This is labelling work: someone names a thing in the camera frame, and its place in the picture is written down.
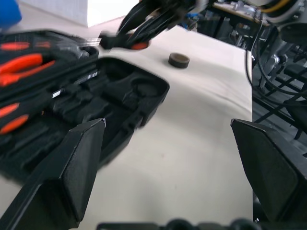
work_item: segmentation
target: white table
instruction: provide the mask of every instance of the white table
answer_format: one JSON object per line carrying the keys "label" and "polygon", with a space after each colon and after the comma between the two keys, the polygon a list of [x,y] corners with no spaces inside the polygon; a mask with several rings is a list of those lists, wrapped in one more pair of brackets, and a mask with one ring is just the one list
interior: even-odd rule
{"label": "white table", "polygon": [[[84,37],[115,31],[120,20],[90,29],[22,7],[13,30],[53,28]],[[191,59],[187,69],[167,64],[171,52]],[[176,27],[143,51],[114,49],[121,58],[167,80],[170,91],[152,120],[97,173],[81,230],[102,221],[165,224],[185,218],[223,224],[252,218],[252,190],[230,127],[232,118],[251,120],[251,88],[244,51]],[[0,177],[0,216],[19,186]]]}

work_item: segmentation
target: white wall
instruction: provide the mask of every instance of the white wall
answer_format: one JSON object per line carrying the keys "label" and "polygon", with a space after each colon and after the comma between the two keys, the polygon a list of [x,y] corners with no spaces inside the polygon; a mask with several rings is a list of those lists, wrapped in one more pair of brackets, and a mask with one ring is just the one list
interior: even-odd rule
{"label": "white wall", "polygon": [[20,0],[20,2],[89,27],[126,15],[138,0]]}

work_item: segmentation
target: blue object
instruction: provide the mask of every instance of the blue object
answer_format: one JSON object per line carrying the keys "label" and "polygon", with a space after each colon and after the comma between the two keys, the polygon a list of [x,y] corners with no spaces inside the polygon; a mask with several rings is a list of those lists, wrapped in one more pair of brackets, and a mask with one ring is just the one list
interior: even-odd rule
{"label": "blue object", "polygon": [[21,12],[15,0],[0,0],[0,28],[8,29],[21,19]]}

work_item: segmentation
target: dark puck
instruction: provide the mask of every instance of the dark puck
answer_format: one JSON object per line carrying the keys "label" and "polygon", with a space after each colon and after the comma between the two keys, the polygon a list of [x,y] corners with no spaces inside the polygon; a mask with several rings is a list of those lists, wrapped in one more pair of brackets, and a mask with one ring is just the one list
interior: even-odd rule
{"label": "dark puck", "polygon": [[180,69],[185,69],[188,67],[190,58],[183,54],[171,53],[169,55],[168,63],[172,66]]}

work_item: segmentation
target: black tool case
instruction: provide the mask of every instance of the black tool case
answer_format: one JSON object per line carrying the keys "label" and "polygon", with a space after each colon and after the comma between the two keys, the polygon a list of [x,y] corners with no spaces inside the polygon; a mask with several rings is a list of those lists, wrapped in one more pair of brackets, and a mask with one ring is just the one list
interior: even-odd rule
{"label": "black tool case", "polygon": [[[41,36],[44,33],[32,31],[9,34],[1,42],[10,41],[10,36],[13,38],[18,35],[23,40],[24,37]],[[103,166],[129,143],[135,129],[146,125],[165,99],[169,90],[165,80],[123,60],[113,57],[97,59],[98,51],[93,47],[84,49],[90,54],[88,58],[72,58],[69,61],[67,57],[71,54],[61,51],[59,56],[64,54],[64,61],[58,66],[0,88],[0,108],[63,89],[60,96],[23,126],[9,134],[0,135],[2,175],[24,183],[34,168],[62,142],[70,129],[97,118],[106,119],[99,163]],[[32,49],[32,52],[55,50]],[[14,58],[17,53],[1,53],[0,62]],[[75,84],[90,74],[97,76]]]}

